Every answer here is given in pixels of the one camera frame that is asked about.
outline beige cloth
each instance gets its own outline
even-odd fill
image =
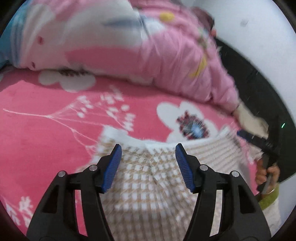
[[[241,128],[247,132],[259,137],[268,138],[268,124],[266,121],[262,118],[255,117],[242,101],[233,112],[233,115],[238,120]],[[261,158],[261,149],[251,144],[249,145],[249,149],[249,154],[253,159],[258,160]]]
[[[115,240],[183,240],[197,194],[186,188],[174,144],[141,141],[107,127],[101,137],[96,163],[122,146],[122,160],[111,189],[100,195]],[[217,172],[239,171],[247,180],[247,158],[235,134],[223,129],[217,137],[182,143],[188,154]],[[211,235],[219,230],[222,192],[218,191]]]

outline yellow spot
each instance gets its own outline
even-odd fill
[[[159,19],[162,22],[171,22],[175,18],[175,15],[172,12],[162,12],[159,14]]]
[[[189,77],[198,78],[200,73],[206,68],[206,66],[207,66],[207,58],[204,55],[200,61],[200,64],[199,64],[197,70],[194,71],[193,73],[189,74]]]

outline human hand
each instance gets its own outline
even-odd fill
[[[257,185],[261,185],[262,183],[267,181],[267,173],[272,174],[271,182],[267,188],[267,193],[271,192],[277,185],[277,181],[279,179],[280,169],[275,164],[267,170],[263,167],[263,159],[259,159],[257,161],[257,172],[256,172],[256,183]]]

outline silver screw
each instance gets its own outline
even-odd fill
[[[238,173],[237,171],[233,171],[233,172],[231,173],[231,175],[233,175],[234,177],[238,177],[238,176],[239,176],[239,173]]]
[[[98,169],[98,166],[97,165],[91,165],[90,167],[89,167],[89,170],[90,171],[96,171]]]
[[[209,168],[207,167],[207,165],[200,165],[200,169],[201,169],[202,171],[206,171],[206,170],[208,170]]]
[[[66,172],[65,171],[60,171],[58,174],[57,174],[59,177],[63,177],[66,175]]]

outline green cuff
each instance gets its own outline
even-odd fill
[[[268,194],[265,198],[259,201],[259,206],[261,207],[262,210],[266,209],[269,207],[273,202],[277,199],[279,196],[279,185],[276,186],[276,189]]]

